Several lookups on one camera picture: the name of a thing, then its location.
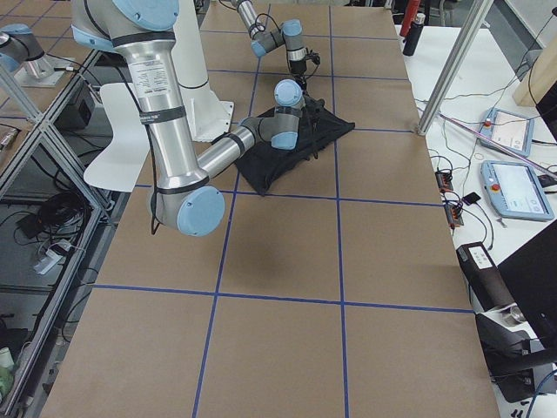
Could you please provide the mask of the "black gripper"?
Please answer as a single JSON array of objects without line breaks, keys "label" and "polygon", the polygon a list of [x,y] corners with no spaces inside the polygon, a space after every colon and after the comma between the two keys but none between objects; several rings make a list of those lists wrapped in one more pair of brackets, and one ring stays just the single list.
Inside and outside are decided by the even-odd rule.
[{"label": "black gripper", "polygon": [[302,109],[303,126],[309,131],[314,131],[325,109],[325,100],[323,98],[315,99],[310,96],[304,96],[304,100],[305,105]]},{"label": "black gripper", "polygon": [[293,80],[302,91],[307,91],[307,80],[305,77],[307,71],[306,60],[304,58],[298,61],[288,60],[287,63]]}]

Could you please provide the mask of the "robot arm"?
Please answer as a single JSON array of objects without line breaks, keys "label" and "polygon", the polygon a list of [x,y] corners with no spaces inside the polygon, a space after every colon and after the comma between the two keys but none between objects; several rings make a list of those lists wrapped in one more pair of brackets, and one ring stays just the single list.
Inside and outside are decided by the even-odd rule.
[{"label": "robot arm", "polygon": [[270,117],[245,118],[204,152],[194,149],[185,82],[208,83],[198,20],[186,1],[75,1],[73,37],[93,50],[117,53],[127,63],[125,83],[149,142],[153,187],[153,227],[205,236],[225,213],[222,193],[211,180],[259,142],[281,151],[294,149],[306,99],[305,70],[317,55],[305,45],[302,24],[290,19],[267,29],[249,1],[237,1],[239,14],[258,57],[284,48],[291,76],[274,90]]},{"label": "robot arm", "polygon": [[288,71],[302,92],[306,92],[307,62],[319,66],[320,57],[305,45],[301,22],[291,19],[278,25],[270,15],[258,14],[252,1],[231,1],[231,5],[246,27],[254,55],[263,57],[284,46]]}]

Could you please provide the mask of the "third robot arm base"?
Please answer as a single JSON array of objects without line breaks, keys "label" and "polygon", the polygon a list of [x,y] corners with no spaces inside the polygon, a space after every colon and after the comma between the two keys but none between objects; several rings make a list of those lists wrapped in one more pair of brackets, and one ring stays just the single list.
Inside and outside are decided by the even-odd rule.
[{"label": "third robot arm base", "polygon": [[54,88],[64,74],[26,24],[1,28],[1,65],[22,87]]}]

